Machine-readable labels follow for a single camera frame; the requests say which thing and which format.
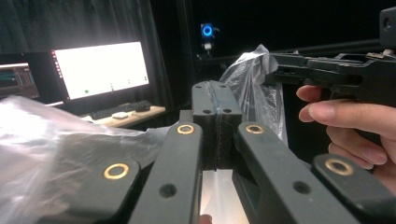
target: keyboard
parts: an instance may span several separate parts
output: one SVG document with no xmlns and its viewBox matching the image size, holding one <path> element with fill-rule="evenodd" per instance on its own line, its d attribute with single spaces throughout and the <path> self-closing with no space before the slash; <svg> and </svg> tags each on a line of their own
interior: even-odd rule
<svg viewBox="0 0 396 224">
<path fill-rule="evenodd" d="M 144 101 L 140 101 L 140 102 L 119 105 L 116 107 L 95 111 L 95 112 L 90 113 L 90 116 L 92 119 L 104 119 L 104 118 L 111 117 L 111 115 L 118 113 L 118 112 L 149 111 L 150 107 L 151 107 L 151 103 L 147 100 L 144 100 Z"/>
</svg>

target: clear plastic bag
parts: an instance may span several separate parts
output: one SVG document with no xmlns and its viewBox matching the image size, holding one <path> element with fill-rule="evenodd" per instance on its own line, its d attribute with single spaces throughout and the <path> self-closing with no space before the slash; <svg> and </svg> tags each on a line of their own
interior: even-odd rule
<svg viewBox="0 0 396 224">
<path fill-rule="evenodd" d="M 219 81 L 231 88 L 247 120 L 269 126 L 287 144 L 282 84 L 263 84 L 265 75 L 276 69 L 276 59 L 259 45 L 244 53 Z"/>
<path fill-rule="evenodd" d="M 111 140 L 108 150 L 120 150 L 144 168 L 155 161 L 167 130 L 107 128 L 8 97 L 0 102 L 0 223 L 36 223 L 66 210 L 95 168 L 97 150 L 86 146 Z"/>
</svg>

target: computer screen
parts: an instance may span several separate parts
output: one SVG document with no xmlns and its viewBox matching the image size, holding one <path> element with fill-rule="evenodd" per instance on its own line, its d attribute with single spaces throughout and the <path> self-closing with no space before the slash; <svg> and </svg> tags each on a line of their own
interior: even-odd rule
<svg viewBox="0 0 396 224">
<path fill-rule="evenodd" d="M 31 99 L 40 96 L 28 63 L 0 64 L 0 99 L 9 95 Z"/>
<path fill-rule="evenodd" d="M 51 52 L 66 100 L 149 84 L 140 42 Z"/>
</svg>

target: blue light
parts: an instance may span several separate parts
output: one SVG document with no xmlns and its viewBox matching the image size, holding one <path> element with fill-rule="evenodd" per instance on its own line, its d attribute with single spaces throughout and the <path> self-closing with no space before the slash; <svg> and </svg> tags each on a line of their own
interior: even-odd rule
<svg viewBox="0 0 396 224">
<path fill-rule="evenodd" d="M 212 26 L 210 26 L 210 25 L 205 25 L 205 26 L 202 28 L 202 34 L 203 34 L 204 36 L 206 36 L 206 37 L 212 36 L 212 35 L 213 35 Z"/>
</svg>

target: finger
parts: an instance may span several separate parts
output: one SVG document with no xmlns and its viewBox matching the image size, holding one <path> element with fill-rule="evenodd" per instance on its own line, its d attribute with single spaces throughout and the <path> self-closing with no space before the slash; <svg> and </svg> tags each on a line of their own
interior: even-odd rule
<svg viewBox="0 0 396 224">
<path fill-rule="evenodd" d="M 348 159 L 354 161 L 355 163 L 357 163 L 363 169 L 370 170 L 370 169 L 373 169 L 373 167 L 374 167 L 374 165 L 371 164 L 370 162 L 362 160 L 361 158 L 356 157 L 355 155 L 352 155 L 350 152 L 348 152 L 347 150 L 345 150 L 344 148 L 342 148 L 340 146 L 337 146 L 335 143 L 329 144 L 329 152 L 334 155 L 348 158 Z"/>
<path fill-rule="evenodd" d="M 307 102 L 317 102 L 320 100 L 320 95 L 322 92 L 321 87 L 316 86 L 302 86 L 297 90 L 297 96 Z"/>
<path fill-rule="evenodd" d="M 356 128 L 395 140 L 396 108 L 346 100 L 314 103 L 309 115 L 317 122 L 342 128 Z"/>
<path fill-rule="evenodd" d="M 299 119 L 302 122 L 312 122 L 315 121 L 308 113 L 308 108 L 310 105 L 306 105 L 303 109 L 300 110 Z"/>
<path fill-rule="evenodd" d="M 396 164 L 394 162 L 388 161 L 385 165 L 376 166 L 373 175 L 396 195 Z"/>
<path fill-rule="evenodd" d="M 388 156 L 384 148 L 363 138 L 353 129 L 328 126 L 326 132 L 333 143 L 358 158 L 374 165 L 387 162 Z"/>
<path fill-rule="evenodd" d="M 210 216 L 210 215 L 201 215 L 199 217 L 199 224 L 212 224 L 212 216 Z"/>
<path fill-rule="evenodd" d="M 381 143 L 382 143 L 382 147 L 388 149 L 388 156 L 389 158 L 393 161 L 393 163 L 396 164 L 396 141 L 394 140 L 390 140 L 384 136 L 381 136 Z"/>
</svg>

